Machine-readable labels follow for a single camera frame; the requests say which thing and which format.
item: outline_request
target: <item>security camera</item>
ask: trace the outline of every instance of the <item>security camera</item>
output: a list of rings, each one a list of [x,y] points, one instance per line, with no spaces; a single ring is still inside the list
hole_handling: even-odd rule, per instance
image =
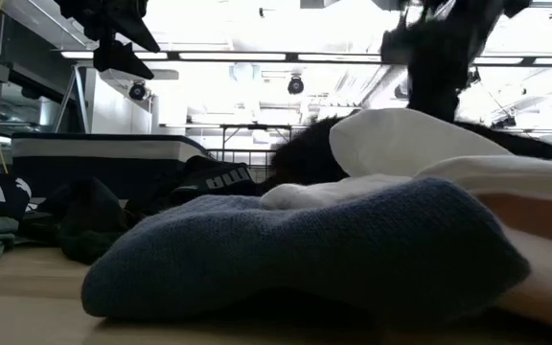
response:
[[[304,82],[299,76],[293,76],[288,83],[288,93],[291,95],[299,95],[304,92]]]
[[[140,102],[150,97],[150,90],[146,87],[146,82],[144,80],[134,81],[129,88],[129,96],[132,100]]]

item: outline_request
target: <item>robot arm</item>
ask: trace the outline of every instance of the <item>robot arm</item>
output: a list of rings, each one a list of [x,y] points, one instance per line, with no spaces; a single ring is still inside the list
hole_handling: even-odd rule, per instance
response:
[[[124,35],[149,52],[158,53],[159,45],[142,18],[149,0],[55,0],[65,18],[73,17],[83,27],[84,34],[100,47],[95,50],[93,63],[102,72],[109,68],[145,79],[154,74],[133,53],[132,44],[123,45],[116,33]]]
[[[408,6],[402,0],[402,8]],[[381,54],[408,66],[408,107],[452,123],[469,69],[502,14],[517,15],[531,0],[424,0],[421,19],[385,33]]]

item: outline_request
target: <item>white wall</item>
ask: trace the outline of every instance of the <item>white wall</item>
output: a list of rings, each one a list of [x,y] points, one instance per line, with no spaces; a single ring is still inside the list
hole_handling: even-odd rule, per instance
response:
[[[108,85],[92,68],[86,71],[85,98],[91,133],[150,134],[152,115]]]
[[[156,97],[152,104],[152,134],[185,135],[184,128],[166,128],[159,124],[183,125],[187,123],[187,102],[179,81],[149,80],[147,86]]]

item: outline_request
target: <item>blue towel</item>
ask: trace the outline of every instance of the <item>blue towel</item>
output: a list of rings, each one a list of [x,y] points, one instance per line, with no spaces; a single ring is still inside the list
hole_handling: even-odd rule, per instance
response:
[[[292,288],[433,325],[482,311],[529,271],[484,206],[430,178],[309,210],[200,197],[121,237],[91,267],[82,302],[94,316],[177,320]]]

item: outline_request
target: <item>table surface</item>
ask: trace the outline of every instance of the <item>table surface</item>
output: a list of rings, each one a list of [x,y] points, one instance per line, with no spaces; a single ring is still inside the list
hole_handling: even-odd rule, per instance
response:
[[[497,311],[441,332],[414,334],[240,319],[168,325],[110,322],[82,310],[80,288],[87,269],[53,248],[17,248],[4,255],[0,345],[552,345],[552,329]]]

